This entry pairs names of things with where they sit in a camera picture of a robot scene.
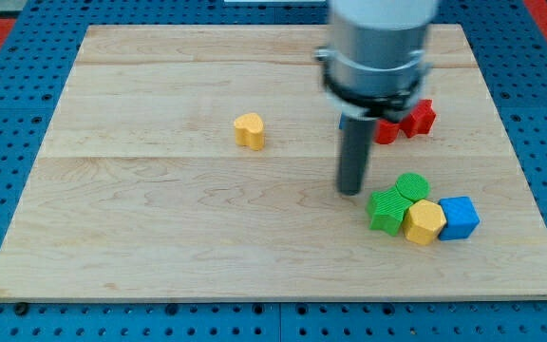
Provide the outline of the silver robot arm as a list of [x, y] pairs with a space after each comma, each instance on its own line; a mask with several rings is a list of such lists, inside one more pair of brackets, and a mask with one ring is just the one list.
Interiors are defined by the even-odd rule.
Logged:
[[328, 2], [327, 43], [314, 52], [327, 97], [342, 114], [336, 188], [362, 190], [379, 120], [398, 123], [419, 102], [428, 27], [439, 0]]

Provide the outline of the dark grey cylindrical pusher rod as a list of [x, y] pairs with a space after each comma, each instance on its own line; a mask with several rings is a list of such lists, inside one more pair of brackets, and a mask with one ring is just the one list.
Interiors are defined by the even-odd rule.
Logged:
[[362, 120], [348, 115], [345, 117], [336, 187], [342, 195], [353, 196], [362, 190], [375, 121], [371, 118]]

